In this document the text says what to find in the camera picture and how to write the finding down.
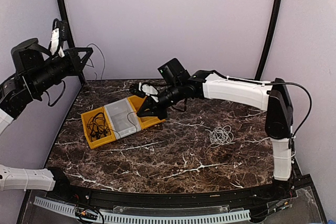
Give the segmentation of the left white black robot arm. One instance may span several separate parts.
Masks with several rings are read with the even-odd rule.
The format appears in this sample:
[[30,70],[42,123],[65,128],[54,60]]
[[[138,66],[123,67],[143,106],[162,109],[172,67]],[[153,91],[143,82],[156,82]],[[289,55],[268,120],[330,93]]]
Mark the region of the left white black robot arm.
[[[16,120],[27,105],[41,101],[42,94],[64,78],[82,74],[93,53],[91,47],[52,53],[37,38],[26,40],[11,50],[16,72],[1,83],[1,132]],[[24,169],[1,165],[1,190],[54,191],[63,201],[74,197],[66,175],[60,168]]]

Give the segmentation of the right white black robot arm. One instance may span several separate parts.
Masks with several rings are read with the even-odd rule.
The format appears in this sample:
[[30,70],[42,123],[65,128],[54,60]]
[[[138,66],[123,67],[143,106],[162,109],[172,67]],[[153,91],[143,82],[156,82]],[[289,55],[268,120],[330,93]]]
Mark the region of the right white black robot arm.
[[273,200],[280,199],[288,191],[286,181],[292,173],[294,139],[293,105],[287,86],[280,78],[274,81],[254,81],[224,76],[215,70],[199,70],[189,75],[186,70],[178,74],[161,70],[167,88],[158,91],[144,82],[130,86],[130,92],[144,99],[137,116],[167,118],[167,109],[181,100],[218,99],[256,107],[266,112],[265,132],[272,143],[274,180],[268,188]]

